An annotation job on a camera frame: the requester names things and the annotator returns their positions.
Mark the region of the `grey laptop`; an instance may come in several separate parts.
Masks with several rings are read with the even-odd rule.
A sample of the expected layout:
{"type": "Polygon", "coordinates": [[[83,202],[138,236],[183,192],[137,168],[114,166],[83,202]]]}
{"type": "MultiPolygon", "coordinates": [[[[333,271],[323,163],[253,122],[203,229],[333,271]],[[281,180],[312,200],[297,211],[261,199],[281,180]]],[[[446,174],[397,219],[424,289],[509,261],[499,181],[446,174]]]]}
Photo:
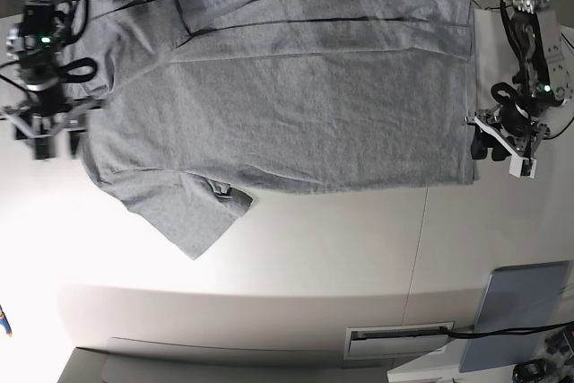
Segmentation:
{"type": "MultiPolygon", "coordinates": [[[[494,270],[474,330],[487,333],[548,325],[569,270],[568,261],[494,270]]],[[[539,339],[539,335],[496,335],[471,340],[466,345],[459,372],[490,370],[528,361],[534,355],[539,339]]]]}

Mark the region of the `black items bottom right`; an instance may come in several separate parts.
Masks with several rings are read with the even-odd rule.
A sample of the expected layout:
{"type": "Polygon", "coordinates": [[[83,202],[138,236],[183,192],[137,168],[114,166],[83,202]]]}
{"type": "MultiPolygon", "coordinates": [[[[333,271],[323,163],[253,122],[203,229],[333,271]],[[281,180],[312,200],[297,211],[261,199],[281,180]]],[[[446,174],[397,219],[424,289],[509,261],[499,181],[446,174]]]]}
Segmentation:
{"type": "Polygon", "coordinates": [[[573,326],[544,340],[542,355],[517,364],[512,371],[512,382],[573,382],[573,326]]]}

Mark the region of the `grey T-shirt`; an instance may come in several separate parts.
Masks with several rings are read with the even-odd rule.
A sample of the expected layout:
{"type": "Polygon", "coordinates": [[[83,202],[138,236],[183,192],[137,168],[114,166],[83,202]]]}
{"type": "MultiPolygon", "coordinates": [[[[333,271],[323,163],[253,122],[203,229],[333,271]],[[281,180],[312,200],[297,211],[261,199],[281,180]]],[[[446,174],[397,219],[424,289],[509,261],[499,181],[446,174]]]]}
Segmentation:
{"type": "Polygon", "coordinates": [[[471,0],[99,0],[91,180],[189,257],[260,188],[474,181],[471,0]]]}

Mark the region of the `blue orange object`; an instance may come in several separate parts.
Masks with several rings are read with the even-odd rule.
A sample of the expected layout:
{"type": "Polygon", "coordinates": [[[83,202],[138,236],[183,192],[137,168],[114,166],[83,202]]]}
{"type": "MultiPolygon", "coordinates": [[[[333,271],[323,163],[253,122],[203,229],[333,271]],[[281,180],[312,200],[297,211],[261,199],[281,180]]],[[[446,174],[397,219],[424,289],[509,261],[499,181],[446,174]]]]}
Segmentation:
{"type": "Polygon", "coordinates": [[[4,313],[4,310],[0,307],[0,326],[4,329],[5,333],[8,336],[13,335],[13,331],[11,329],[10,323],[8,321],[7,316],[4,313]]]}

